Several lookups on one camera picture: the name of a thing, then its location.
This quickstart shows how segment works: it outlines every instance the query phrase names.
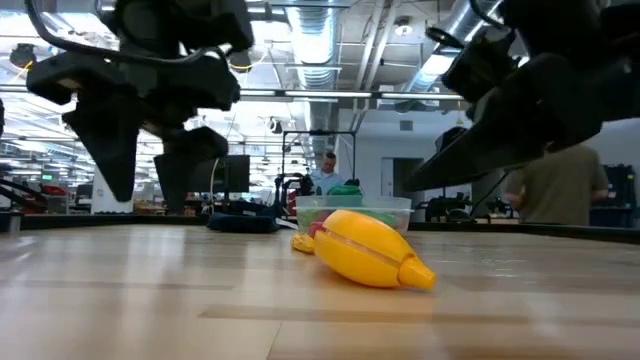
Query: wooden tabletop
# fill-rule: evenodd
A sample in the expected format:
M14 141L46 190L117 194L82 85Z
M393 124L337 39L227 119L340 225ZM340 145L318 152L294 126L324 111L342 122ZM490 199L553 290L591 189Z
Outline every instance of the wooden tabletop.
M640 359L640 247L411 233L433 293L366 288L291 232L0 237L0 359Z

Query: clear plastic container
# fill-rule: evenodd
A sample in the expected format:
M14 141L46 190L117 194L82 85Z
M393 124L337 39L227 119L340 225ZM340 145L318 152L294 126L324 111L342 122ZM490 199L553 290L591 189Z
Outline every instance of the clear plastic container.
M324 220L338 209L356 211L376 218L400 234L407 232L411 216L411 199L362 195L298 196L296 213L300 232L308 233L314 222Z

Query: gray t-shirt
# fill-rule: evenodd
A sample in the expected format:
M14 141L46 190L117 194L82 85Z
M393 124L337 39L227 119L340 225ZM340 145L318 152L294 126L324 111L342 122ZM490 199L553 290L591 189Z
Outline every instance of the gray t-shirt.
M505 192L524 194L525 222L588 226L591 196L608 186L598 153L577 145L512 172Z

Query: air duct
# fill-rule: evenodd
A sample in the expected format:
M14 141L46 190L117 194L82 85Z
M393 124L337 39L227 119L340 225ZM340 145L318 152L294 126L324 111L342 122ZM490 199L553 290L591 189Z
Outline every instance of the air duct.
M500 4L501 0L477 0L480 9L485 13L492 13ZM483 21L471 10L469 0L456 0L451 8L450 15L442 22L436 25L461 41L468 41L482 26ZM437 80L442 73L441 60L433 57L433 53L439 47L435 41L426 38L422 44L422 52L425 55L425 63L421 69L413 76L404 88L403 92L424 93ZM396 103L397 111L406 112L413 110L415 107L424 108L419 102L399 102Z
M309 65L330 64L334 60L336 49L338 11L324 7L291 7L287 8L287 16L293 30L292 45L296 62ZM298 69L298 79L300 87L305 90L330 90L335 87L336 72L332 69L301 67ZM336 130L336 105L329 102L309 102L310 130ZM313 141L313 152L323 153L324 144L324 141Z

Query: yellow object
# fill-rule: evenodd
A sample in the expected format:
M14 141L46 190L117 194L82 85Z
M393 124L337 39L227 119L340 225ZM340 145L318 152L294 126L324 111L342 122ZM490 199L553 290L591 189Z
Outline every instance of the yellow object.
M297 233L291 238L291 247L307 254L313 254L313 243L313 238L307 234Z
M327 266L357 283L431 290L436 275L391 227L359 213L338 210L316 231L315 253Z

